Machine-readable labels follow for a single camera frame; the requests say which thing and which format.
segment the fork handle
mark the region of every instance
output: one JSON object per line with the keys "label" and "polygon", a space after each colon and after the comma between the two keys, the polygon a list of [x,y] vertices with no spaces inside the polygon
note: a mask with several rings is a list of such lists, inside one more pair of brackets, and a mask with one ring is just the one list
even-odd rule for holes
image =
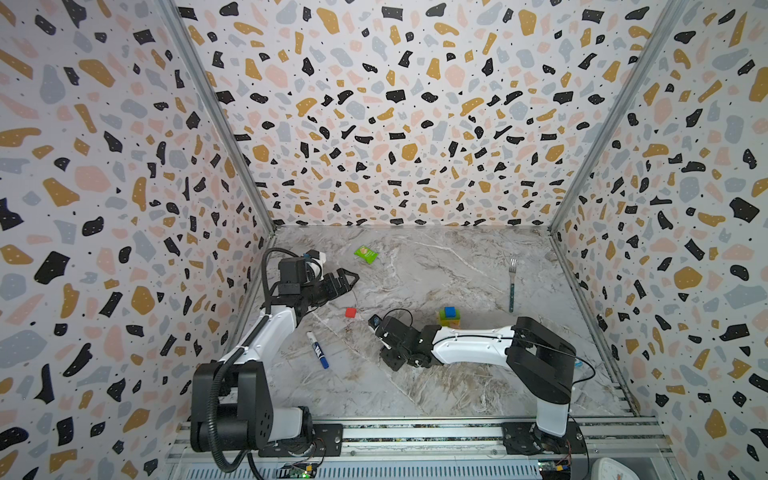
{"label": "fork handle", "polygon": [[515,309],[515,284],[510,283],[509,284],[509,312],[512,313],[514,309]]}

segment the gray marble surface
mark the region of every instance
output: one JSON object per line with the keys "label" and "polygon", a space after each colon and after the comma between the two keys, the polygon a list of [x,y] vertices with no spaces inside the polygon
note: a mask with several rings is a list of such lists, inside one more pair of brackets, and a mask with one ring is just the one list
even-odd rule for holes
{"label": "gray marble surface", "polygon": [[[393,372],[379,358],[381,343],[367,325],[374,313],[396,307],[413,312],[414,326],[436,323],[435,311],[456,306],[462,328],[489,329],[515,323],[517,316],[540,321],[598,369],[574,391],[574,415],[628,415],[626,403],[606,374],[543,230],[510,228],[282,227],[275,247],[301,254],[326,252],[326,272],[342,266],[360,275],[347,293],[305,316],[268,367],[275,406],[309,406],[314,416],[535,415],[535,397],[511,371],[459,363]],[[354,255],[366,245],[379,253],[371,264]],[[518,259],[515,313],[508,313],[512,257]],[[277,260],[270,261],[270,284]],[[256,321],[257,300],[249,318]],[[347,307],[357,316],[344,316]],[[409,320],[407,313],[401,319]],[[312,330],[330,368],[310,348]],[[586,365],[574,377],[589,374]]]}

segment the terrazzo wallpaper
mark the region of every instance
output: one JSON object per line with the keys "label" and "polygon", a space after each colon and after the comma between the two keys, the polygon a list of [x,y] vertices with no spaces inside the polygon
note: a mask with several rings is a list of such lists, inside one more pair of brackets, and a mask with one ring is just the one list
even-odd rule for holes
{"label": "terrazzo wallpaper", "polygon": [[768,478],[768,3],[688,7],[556,237],[689,478],[756,480]]}
{"label": "terrazzo wallpaper", "polygon": [[178,0],[277,224],[542,225],[663,0]]}
{"label": "terrazzo wallpaper", "polygon": [[0,477],[160,478],[263,231],[153,3],[0,14]]}

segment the blue dry erase marker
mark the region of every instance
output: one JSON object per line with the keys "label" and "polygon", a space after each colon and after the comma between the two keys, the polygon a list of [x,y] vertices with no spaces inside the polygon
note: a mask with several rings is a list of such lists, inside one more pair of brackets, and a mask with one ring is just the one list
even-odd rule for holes
{"label": "blue dry erase marker", "polygon": [[323,349],[320,348],[320,344],[317,342],[317,338],[315,338],[315,334],[312,332],[306,333],[306,338],[310,339],[310,343],[312,343],[312,348],[315,350],[315,355],[317,355],[317,359],[320,361],[320,363],[323,364],[323,368],[328,368],[328,360],[326,360],[326,354],[323,353]]}

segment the fork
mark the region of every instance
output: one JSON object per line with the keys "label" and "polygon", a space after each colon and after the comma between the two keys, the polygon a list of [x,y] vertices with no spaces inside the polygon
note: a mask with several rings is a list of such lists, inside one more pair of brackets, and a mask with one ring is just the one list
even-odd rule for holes
{"label": "fork", "polygon": [[518,272],[518,259],[509,262],[509,312],[515,309],[515,275]]}

